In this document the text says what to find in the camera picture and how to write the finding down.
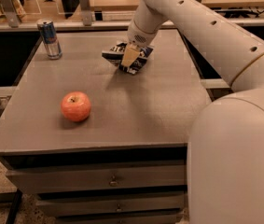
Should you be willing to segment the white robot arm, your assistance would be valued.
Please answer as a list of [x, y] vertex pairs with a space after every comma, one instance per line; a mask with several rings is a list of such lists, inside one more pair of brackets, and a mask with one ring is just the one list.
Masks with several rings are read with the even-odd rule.
[[232, 90], [206, 106], [190, 132], [190, 224], [264, 224], [264, 40], [197, 0], [141, 0], [124, 65], [166, 21]]

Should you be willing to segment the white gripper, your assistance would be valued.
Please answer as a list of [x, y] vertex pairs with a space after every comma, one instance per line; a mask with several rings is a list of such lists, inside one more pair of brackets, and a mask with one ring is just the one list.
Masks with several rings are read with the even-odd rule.
[[135, 21], [131, 21], [127, 31], [127, 37], [130, 43], [124, 50], [121, 64], [125, 67], [131, 66], [140, 54], [139, 47], [149, 46], [155, 36], [155, 33], [141, 31]]

